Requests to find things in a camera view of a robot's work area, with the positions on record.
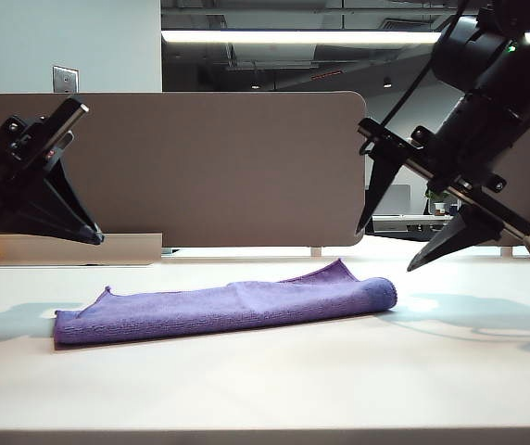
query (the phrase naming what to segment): cable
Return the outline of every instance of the cable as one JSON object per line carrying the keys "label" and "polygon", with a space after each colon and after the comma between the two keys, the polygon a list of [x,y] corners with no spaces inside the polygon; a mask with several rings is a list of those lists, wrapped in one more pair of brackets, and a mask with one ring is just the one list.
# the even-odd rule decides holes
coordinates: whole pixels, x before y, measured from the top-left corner
{"label": "cable", "polygon": [[[462,14],[465,12],[465,9],[467,8],[467,5],[469,4],[469,0],[462,0],[459,2],[459,7],[457,8],[457,13],[454,15],[453,20],[450,22],[450,25],[448,26],[447,31],[445,32],[443,39],[447,40],[449,36],[454,31],[454,27],[457,26],[457,22],[461,18]],[[432,58],[430,57],[430,60],[425,64],[422,71],[418,74],[418,76],[415,78],[413,83],[410,85],[410,87],[407,89],[407,91],[403,94],[403,96],[398,100],[398,102],[395,104],[395,106],[388,112],[386,117],[381,122],[381,125],[383,127],[386,127],[386,125],[395,117],[395,115],[398,113],[398,111],[403,107],[403,104],[407,102],[407,99],[410,98],[411,94],[415,91],[415,89],[418,87],[420,82],[423,80],[425,75],[428,73],[430,68],[432,67]]]}

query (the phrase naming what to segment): purple microfiber towel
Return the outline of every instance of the purple microfiber towel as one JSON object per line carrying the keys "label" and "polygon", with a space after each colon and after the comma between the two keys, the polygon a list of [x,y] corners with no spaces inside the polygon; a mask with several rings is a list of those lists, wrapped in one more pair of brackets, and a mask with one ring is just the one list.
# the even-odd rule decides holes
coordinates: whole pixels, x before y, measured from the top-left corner
{"label": "purple microfiber towel", "polygon": [[55,342],[83,345],[297,324],[386,311],[397,292],[385,278],[359,281],[337,260],[278,283],[114,295],[107,287],[83,311],[57,311]]}

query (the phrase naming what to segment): wall plate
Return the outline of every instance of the wall plate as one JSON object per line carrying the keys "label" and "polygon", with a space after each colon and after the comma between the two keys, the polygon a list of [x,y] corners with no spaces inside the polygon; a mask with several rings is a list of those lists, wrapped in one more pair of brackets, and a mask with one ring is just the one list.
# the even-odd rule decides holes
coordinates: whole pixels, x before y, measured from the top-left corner
{"label": "wall plate", "polygon": [[78,93],[78,70],[73,68],[53,67],[53,93]]}

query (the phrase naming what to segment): white table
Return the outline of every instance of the white table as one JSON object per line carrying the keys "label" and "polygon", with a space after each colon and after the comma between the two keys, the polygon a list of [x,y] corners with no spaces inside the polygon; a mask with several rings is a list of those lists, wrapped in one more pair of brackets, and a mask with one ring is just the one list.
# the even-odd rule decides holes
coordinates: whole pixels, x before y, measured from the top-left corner
{"label": "white table", "polygon": [[[146,267],[0,267],[0,443],[530,443],[530,259],[471,248],[406,273],[419,248],[366,236],[321,258],[228,248]],[[359,278],[390,278],[396,308],[53,347],[53,310],[83,308],[108,284],[125,294],[279,280],[337,256]]]}

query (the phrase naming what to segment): ceiling light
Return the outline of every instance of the ceiling light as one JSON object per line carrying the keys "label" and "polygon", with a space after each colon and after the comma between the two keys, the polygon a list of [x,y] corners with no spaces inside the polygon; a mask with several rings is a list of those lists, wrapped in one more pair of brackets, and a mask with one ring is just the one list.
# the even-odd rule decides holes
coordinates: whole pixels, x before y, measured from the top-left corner
{"label": "ceiling light", "polygon": [[166,30],[166,42],[214,44],[434,44],[440,32]]}

